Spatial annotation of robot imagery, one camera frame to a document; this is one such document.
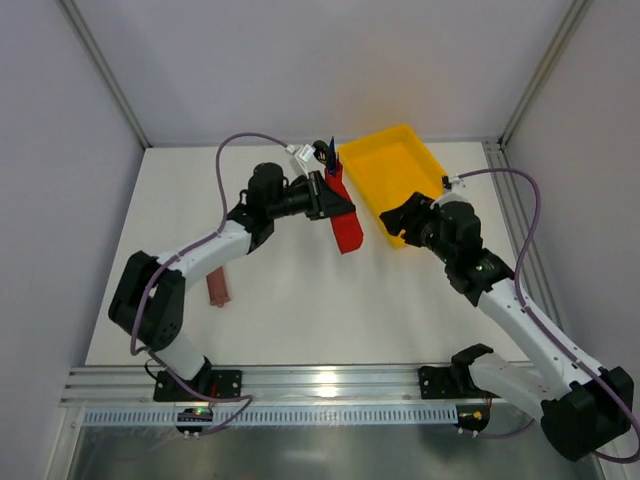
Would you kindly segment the purple plastic fork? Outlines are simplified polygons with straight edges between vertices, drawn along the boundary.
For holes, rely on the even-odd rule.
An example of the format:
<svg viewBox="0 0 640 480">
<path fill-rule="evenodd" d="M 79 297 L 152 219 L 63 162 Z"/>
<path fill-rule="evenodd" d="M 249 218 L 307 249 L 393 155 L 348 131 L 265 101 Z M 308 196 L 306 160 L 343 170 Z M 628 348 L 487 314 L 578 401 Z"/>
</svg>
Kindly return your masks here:
<svg viewBox="0 0 640 480">
<path fill-rule="evenodd" d="M 334 137 L 331 137 L 327 151 L 327 169 L 331 175 L 336 175 L 339 170 L 339 157 L 336 152 Z"/>
</svg>

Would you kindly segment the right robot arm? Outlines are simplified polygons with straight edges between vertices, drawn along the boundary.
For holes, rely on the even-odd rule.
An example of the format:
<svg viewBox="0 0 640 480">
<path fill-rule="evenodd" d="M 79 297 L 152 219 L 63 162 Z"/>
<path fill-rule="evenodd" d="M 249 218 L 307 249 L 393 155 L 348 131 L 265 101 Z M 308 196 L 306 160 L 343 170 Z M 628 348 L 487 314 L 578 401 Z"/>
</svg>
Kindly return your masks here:
<svg viewBox="0 0 640 480">
<path fill-rule="evenodd" d="M 414 193 L 380 220 L 390 235 L 442 260 L 451 286 L 495 321 L 536 369 L 513 367 L 481 346 L 464 367 L 473 387 L 524 411 L 570 461 L 639 427 L 632 414 L 632 377 L 582 351 L 519 290 L 511 268 L 484 247 L 481 221 L 470 203 Z"/>
</svg>

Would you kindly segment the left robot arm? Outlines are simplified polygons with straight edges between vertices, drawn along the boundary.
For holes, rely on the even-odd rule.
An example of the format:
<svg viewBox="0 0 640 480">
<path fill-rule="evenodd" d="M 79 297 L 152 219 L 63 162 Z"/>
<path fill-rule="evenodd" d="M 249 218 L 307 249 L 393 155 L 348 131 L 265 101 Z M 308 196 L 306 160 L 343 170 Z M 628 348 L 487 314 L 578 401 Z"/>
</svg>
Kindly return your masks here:
<svg viewBox="0 0 640 480">
<path fill-rule="evenodd" d="M 182 331 L 185 296 L 197 282 L 227 263 L 260 248 L 276 220 L 305 215 L 324 220 L 354 213 L 338 169 L 312 171 L 288 181 L 275 163 L 255 167 L 239 202 L 220 227 L 175 253 L 129 257 L 108 309 L 109 319 L 142 343 L 184 381 L 208 362 Z"/>
</svg>

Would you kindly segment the yellow plastic bin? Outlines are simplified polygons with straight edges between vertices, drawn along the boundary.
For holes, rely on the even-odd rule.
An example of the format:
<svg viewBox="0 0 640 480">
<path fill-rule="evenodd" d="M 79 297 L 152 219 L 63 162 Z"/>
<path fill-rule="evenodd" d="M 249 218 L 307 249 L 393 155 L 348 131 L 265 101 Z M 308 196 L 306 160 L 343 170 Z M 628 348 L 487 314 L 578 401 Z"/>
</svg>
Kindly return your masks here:
<svg viewBox="0 0 640 480">
<path fill-rule="evenodd" d="M 440 201 L 447 172 L 408 126 L 398 126 L 342 145 L 338 157 L 368 208 L 396 248 L 408 246 L 389 235 L 379 215 L 402 205 L 414 192 L 434 200 L 441 215 L 443 255 L 449 266 L 477 259 L 482 251 L 481 222 L 466 201 Z"/>
</svg>

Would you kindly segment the brown utensil tray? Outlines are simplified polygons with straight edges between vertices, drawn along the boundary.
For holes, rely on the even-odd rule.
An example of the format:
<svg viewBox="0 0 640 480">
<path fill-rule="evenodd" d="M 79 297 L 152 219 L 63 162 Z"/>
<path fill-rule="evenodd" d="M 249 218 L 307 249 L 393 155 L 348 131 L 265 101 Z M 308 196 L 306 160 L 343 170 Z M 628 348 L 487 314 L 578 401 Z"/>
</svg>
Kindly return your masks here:
<svg viewBox="0 0 640 480">
<path fill-rule="evenodd" d="M 206 276 L 206 286 L 210 305 L 223 308 L 231 301 L 224 266 Z"/>
</svg>

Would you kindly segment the right side aluminium rail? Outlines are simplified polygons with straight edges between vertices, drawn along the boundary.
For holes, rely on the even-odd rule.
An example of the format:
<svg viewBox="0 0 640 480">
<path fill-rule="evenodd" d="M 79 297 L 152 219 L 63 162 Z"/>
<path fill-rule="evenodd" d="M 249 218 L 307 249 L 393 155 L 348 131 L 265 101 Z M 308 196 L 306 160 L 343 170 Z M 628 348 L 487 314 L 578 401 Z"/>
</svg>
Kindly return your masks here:
<svg viewBox="0 0 640 480">
<path fill-rule="evenodd" d="M 509 164 L 497 142 L 482 147 L 516 253 L 514 310 L 524 321 L 525 337 L 575 365 L 577 348 L 562 331 L 557 302 L 534 242 L 542 207 L 540 188 L 531 175 Z"/>
</svg>

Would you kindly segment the aluminium rail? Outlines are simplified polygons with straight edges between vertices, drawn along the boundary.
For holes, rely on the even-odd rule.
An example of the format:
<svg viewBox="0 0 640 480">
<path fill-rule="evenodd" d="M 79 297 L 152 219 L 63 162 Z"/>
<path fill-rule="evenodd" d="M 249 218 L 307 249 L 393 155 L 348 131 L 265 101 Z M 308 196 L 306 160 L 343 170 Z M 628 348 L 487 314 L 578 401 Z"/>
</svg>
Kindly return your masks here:
<svg viewBox="0 0 640 480">
<path fill-rule="evenodd" d="M 338 365 L 338 366 L 215 366 L 213 369 L 241 370 L 242 388 L 237 399 L 215 399 L 196 395 L 200 401 L 234 402 L 244 396 L 266 401 L 303 400 L 423 400 L 414 365 Z M 116 405 L 151 403 L 160 372 L 154 367 L 82 367 L 71 371 L 61 404 Z M 186 404 L 189 402 L 157 402 Z"/>
<path fill-rule="evenodd" d="M 525 337 L 575 365 L 577 348 L 562 331 L 557 302 L 534 242 L 542 207 L 540 188 L 531 175 L 509 164 L 497 142 L 482 147 L 516 253 L 514 310 L 524 321 Z"/>
</svg>

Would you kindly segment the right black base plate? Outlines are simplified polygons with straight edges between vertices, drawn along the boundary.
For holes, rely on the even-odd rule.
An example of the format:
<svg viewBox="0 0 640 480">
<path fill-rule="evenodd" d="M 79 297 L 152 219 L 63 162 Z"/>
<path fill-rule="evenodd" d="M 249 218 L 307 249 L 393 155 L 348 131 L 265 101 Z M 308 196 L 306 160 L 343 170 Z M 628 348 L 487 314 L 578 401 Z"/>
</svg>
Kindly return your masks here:
<svg viewBox="0 0 640 480">
<path fill-rule="evenodd" d="M 480 389 L 473 382 L 469 367 L 465 365 L 421 366 L 417 375 L 423 400 L 493 397 L 491 392 Z"/>
</svg>

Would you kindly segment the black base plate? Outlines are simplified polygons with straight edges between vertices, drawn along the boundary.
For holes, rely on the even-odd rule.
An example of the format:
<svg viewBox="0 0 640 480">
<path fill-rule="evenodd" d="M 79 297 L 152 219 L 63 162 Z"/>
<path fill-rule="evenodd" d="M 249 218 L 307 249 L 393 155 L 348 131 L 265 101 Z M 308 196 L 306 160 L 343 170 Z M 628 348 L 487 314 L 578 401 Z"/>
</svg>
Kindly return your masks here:
<svg viewBox="0 0 640 480">
<path fill-rule="evenodd" d="M 493 397 L 491 392 L 480 389 L 473 382 L 469 367 L 465 365 L 421 366 L 417 375 L 423 400 Z"/>
<path fill-rule="evenodd" d="M 198 374 L 194 380 L 184 380 L 184 383 L 199 395 L 233 400 L 241 395 L 242 377 L 241 370 L 209 369 Z M 200 401 L 200 398 L 187 392 L 166 370 L 161 370 L 156 375 L 153 400 L 189 402 Z"/>
</svg>

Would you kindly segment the front aluminium rail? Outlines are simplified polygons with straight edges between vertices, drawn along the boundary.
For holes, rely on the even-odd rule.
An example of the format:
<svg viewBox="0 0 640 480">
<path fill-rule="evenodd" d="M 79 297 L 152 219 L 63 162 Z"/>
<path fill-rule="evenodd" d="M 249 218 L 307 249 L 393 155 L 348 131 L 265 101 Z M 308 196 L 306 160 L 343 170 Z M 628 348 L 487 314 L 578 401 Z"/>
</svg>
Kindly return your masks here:
<svg viewBox="0 0 640 480">
<path fill-rule="evenodd" d="M 338 366 L 215 366 L 213 369 L 241 370 L 242 388 L 237 399 L 215 399 L 196 395 L 200 401 L 234 402 L 244 396 L 266 401 L 303 400 L 423 400 L 414 365 L 338 365 Z M 154 367 L 82 367 L 71 371 L 61 404 L 116 405 L 151 403 L 160 372 Z M 186 404 L 189 402 L 157 402 Z"/>
</svg>

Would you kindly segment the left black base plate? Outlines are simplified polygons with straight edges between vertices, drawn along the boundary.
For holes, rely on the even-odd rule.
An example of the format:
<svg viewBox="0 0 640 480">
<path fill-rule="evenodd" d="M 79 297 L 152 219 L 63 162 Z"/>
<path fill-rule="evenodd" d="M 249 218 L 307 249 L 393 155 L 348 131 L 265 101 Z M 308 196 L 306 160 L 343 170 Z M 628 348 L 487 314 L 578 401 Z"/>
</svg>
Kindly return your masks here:
<svg viewBox="0 0 640 480">
<path fill-rule="evenodd" d="M 209 369 L 198 374 L 194 380 L 184 380 L 184 383 L 199 395 L 233 400 L 241 395 L 242 377 L 241 370 Z M 153 400 L 189 402 L 200 401 L 200 398 L 187 392 L 166 370 L 161 370 L 156 375 Z"/>
</svg>

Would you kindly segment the right frame post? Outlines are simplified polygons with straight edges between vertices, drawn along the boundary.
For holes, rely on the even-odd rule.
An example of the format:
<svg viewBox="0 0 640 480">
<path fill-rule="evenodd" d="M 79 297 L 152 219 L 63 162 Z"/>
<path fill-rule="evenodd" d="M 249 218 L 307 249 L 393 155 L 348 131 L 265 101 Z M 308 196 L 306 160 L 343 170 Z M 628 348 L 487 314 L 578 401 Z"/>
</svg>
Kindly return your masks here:
<svg viewBox="0 0 640 480">
<path fill-rule="evenodd" d="M 510 115 L 502 134 L 498 138 L 498 144 L 502 149 L 505 149 L 508 146 L 533 105 L 533 102 L 542 92 L 542 89 L 546 85 L 554 68 L 561 59 L 564 51 L 569 45 L 569 42 L 575 35 L 592 4 L 593 2 L 589 0 L 573 0 L 570 2 L 568 9 L 564 13 L 529 82 Z"/>
</svg>

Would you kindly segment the frame post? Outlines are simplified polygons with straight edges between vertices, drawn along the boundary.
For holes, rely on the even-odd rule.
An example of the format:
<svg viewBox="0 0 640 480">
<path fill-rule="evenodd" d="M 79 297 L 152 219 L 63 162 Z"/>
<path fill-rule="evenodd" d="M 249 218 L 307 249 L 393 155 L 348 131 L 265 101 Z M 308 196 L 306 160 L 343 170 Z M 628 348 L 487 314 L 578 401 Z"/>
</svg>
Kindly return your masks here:
<svg viewBox="0 0 640 480">
<path fill-rule="evenodd" d="M 98 77 L 115 102 L 131 133 L 143 149 L 150 148 L 151 142 L 137 119 L 134 110 L 126 98 L 84 15 L 79 9 L 77 2 L 73 0 L 60 0 L 57 1 L 57 4 L 95 68 Z"/>
<path fill-rule="evenodd" d="M 554 68 L 561 59 L 564 51 L 569 45 L 569 42 L 575 35 L 592 4 L 593 2 L 589 0 L 573 0 L 570 2 L 568 9 L 564 13 L 529 82 L 510 115 L 502 134 L 498 138 L 498 144 L 502 149 L 505 149 L 508 146 L 533 105 L 533 102 L 542 92 L 542 89 L 546 85 Z"/>
</svg>

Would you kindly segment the left frame post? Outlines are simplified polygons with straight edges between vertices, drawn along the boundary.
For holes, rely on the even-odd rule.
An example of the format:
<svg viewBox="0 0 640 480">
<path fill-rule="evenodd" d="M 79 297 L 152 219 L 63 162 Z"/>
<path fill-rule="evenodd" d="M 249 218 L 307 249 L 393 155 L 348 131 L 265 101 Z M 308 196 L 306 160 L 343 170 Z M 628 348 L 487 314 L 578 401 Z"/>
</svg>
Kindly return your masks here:
<svg viewBox="0 0 640 480">
<path fill-rule="evenodd" d="M 60 0 L 57 1 L 57 4 L 95 68 L 98 77 L 115 102 L 131 133 L 143 149 L 150 148 L 151 142 L 137 119 L 134 110 L 126 98 L 84 15 L 79 9 L 77 2 L 73 0 Z"/>
</svg>

